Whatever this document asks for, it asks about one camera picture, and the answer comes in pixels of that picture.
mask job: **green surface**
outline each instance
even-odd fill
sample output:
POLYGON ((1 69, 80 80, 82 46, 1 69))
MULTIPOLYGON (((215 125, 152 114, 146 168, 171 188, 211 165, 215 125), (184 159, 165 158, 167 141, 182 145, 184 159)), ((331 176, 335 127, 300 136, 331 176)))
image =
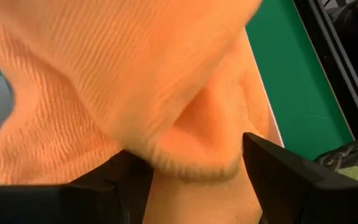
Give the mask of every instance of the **green surface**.
POLYGON ((266 0, 247 33, 284 145, 308 159, 352 140, 291 0, 266 0))

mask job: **orange knit fabric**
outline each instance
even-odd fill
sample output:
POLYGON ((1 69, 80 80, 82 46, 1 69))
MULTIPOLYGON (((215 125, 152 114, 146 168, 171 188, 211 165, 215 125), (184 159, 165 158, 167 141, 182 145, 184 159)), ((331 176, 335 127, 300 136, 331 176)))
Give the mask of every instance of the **orange knit fabric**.
POLYGON ((0 184, 69 182, 125 148, 156 169, 145 223, 257 222, 241 134, 271 122, 244 30, 258 5, 0 0, 0 184))

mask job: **black frame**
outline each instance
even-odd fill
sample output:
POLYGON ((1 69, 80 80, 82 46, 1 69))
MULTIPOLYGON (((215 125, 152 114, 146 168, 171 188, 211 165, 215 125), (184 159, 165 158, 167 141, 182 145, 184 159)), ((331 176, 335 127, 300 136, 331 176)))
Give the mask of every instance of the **black frame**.
POLYGON ((121 151, 69 184, 0 185, 0 223, 140 224, 153 172, 121 151))
POLYGON ((358 77, 319 0, 293 0, 353 136, 358 139, 358 77))
POLYGON ((242 142, 247 173, 264 212, 260 224, 358 224, 357 180, 252 133, 245 133, 242 142))

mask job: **ribbed knit texture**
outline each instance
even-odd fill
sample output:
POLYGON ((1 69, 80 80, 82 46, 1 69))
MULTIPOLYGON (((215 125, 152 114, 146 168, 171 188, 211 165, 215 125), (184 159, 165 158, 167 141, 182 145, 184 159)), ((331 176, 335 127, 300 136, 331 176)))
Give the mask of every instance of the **ribbed knit texture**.
POLYGON ((257 222, 241 135, 271 121, 244 31, 258 5, 0 0, 0 184, 69 182, 125 148, 156 169, 145 223, 257 222))

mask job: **orange sweater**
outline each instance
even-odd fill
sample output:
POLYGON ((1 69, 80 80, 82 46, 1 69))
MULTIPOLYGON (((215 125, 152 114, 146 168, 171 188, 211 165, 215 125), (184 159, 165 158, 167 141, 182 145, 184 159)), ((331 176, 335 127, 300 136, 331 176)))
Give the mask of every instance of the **orange sweater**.
POLYGON ((15 95, 0 184, 69 182, 125 148, 157 170, 145 223, 257 222, 240 158, 244 131, 269 132, 244 31, 258 5, 0 0, 0 69, 15 95))

